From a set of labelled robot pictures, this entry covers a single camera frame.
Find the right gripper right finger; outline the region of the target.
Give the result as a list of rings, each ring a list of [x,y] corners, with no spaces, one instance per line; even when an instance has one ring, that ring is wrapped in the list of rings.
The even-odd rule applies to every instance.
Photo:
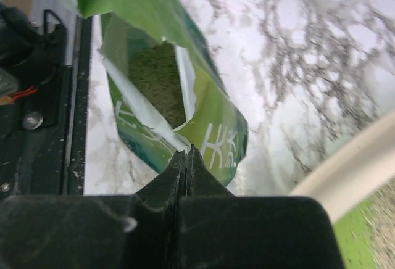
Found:
[[[192,147],[178,203],[181,268],[343,268],[325,209],[309,197],[232,195]]]

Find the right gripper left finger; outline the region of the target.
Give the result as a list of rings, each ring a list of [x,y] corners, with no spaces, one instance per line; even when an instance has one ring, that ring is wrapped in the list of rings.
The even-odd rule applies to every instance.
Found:
[[[1,203],[2,268],[177,268],[186,155],[132,195],[11,196]]]

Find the green litter bag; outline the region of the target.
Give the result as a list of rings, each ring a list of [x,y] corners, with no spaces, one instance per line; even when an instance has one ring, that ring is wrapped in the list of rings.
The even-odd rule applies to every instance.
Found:
[[[222,184],[244,159],[248,125],[179,0],[61,0],[100,20],[100,59],[121,140],[154,171],[199,149]]]

